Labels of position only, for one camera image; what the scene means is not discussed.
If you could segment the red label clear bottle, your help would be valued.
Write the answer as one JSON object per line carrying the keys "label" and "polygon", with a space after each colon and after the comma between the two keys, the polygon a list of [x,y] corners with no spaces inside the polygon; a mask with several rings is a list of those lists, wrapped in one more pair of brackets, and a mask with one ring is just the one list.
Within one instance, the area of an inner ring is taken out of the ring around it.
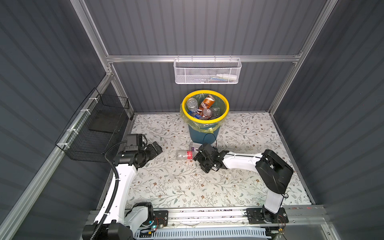
{"label": "red label clear bottle", "polygon": [[176,152],[176,159],[177,160],[193,160],[196,153],[194,151],[190,150],[177,150]]}

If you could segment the pepsi label bottle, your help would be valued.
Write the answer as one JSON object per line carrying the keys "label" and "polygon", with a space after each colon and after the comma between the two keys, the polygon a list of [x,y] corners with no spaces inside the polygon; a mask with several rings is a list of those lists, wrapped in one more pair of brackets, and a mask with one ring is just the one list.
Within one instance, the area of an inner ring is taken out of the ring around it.
{"label": "pepsi label bottle", "polygon": [[193,118],[198,119],[198,120],[200,120],[202,118],[202,116],[198,112],[191,112],[190,115]]}

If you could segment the orange juice bottle red label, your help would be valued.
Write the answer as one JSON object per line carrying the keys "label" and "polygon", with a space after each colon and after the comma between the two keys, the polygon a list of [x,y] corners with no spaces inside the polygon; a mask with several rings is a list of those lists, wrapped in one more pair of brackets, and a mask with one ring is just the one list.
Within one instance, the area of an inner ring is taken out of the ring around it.
{"label": "orange juice bottle red label", "polygon": [[202,120],[209,120],[212,117],[211,109],[203,109],[202,111]]}

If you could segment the clear unlabeled bottle white cap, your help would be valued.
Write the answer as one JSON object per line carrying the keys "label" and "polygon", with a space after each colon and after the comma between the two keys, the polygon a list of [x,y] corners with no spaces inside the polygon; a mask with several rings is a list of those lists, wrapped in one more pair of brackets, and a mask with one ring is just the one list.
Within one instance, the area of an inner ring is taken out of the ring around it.
{"label": "clear unlabeled bottle white cap", "polygon": [[211,107],[211,118],[216,119],[221,116],[221,108],[218,106]]}

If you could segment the blue label clear bottle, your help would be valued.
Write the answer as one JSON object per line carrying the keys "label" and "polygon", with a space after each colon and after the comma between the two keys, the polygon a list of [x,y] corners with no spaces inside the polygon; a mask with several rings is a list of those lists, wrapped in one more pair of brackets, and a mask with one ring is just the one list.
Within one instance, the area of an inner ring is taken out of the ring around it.
{"label": "blue label clear bottle", "polygon": [[198,107],[199,107],[198,101],[193,97],[191,97],[187,100],[186,106],[187,106],[189,113],[196,113],[198,111]]}

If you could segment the brown coffee bottle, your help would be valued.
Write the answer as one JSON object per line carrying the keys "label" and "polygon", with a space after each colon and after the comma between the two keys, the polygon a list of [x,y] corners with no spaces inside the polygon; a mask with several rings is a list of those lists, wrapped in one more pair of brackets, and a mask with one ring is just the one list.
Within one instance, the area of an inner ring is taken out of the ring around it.
{"label": "brown coffee bottle", "polygon": [[216,99],[212,95],[208,95],[199,105],[198,111],[202,112],[204,109],[209,109]]}

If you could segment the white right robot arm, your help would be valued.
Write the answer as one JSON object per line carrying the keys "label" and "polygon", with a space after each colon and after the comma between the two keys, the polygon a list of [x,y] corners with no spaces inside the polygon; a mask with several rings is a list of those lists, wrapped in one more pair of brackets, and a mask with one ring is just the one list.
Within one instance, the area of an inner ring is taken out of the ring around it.
{"label": "white right robot arm", "polygon": [[205,173],[220,169],[257,172],[268,188],[263,214],[271,216],[278,214],[294,173],[293,168],[272,150],[259,154],[237,154],[219,152],[213,146],[204,144],[199,147],[193,160],[199,163]]}

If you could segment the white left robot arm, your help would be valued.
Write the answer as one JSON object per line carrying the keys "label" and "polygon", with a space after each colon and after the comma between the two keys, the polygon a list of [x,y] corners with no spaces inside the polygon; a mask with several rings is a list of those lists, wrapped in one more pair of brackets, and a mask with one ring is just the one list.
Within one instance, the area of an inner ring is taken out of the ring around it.
{"label": "white left robot arm", "polygon": [[84,240],[134,240],[136,232],[143,227],[141,234],[153,235],[159,228],[154,208],[150,202],[135,204],[125,212],[130,186],[139,168],[160,155],[163,150],[157,142],[147,144],[143,149],[119,152],[116,164],[108,154],[122,144],[114,144],[104,154],[107,163],[112,167],[114,177],[106,195],[103,206],[91,225],[83,229]]}

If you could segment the teal ribbed waste bin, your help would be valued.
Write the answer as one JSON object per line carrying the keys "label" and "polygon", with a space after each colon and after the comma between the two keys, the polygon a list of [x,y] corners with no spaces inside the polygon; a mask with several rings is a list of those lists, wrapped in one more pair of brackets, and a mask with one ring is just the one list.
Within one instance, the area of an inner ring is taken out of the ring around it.
{"label": "teal ribbed waste bin", "polygon": [[201,144],[204,144],[204,143],[212,144],[212,143],[214,143],[216,141],[217,137],[218,137],[219,130],[220,130],[220,127],[219,127],[216,131],[214,131],[214,133],[201,133],[201,132],[195,131],[189,125],[188,125],[188,127],[189,127],[189,131],[190,131],[191,140],[193,142],[195,142],[195,143],[201,143]]}

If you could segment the yellow bin liner bag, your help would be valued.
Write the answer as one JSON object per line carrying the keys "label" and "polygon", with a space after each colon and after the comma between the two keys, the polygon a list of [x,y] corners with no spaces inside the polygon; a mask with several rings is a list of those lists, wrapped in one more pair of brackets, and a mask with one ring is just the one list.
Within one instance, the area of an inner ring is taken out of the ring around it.
{"label": "yellow bin liner bag", "polygon": [[[202,120],[197,119],[189,114],[187,108],[187,101],[194,98],[200,103],[208,96],[212,96],[215,99],[213,107],[220,108],[220,116],[215,119]],[[192,129],[201,133],[214,133],[225,121],[230,110],[229,101],[220,93],[211,90],[198,90],[189,93],[182,101],[180,105],[180,117],[187,123]]]}

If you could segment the white spray bottle in basket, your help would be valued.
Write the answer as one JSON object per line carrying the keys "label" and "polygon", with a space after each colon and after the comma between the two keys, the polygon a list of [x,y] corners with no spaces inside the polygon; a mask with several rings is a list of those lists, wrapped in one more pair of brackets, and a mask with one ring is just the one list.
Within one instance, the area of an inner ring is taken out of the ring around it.
{"label": "white spray bottle in basket", "polygon": [[231,74],[216,74],[216,77],[219,78],[219,79],[223,79],[225,81],[232,81],[232,82],[236,82],[238,80],[238,76],[237,75],[231,75]]}

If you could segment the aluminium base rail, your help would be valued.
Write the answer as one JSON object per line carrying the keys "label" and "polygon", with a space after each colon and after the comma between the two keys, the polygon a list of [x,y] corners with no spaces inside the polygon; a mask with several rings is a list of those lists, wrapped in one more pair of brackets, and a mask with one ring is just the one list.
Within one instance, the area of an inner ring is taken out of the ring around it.
{"label": "aluminium base rail", "polygon": [[333,240],[321,205],[284,206],[275,220],[260,207],[156,209],[135,240]]}

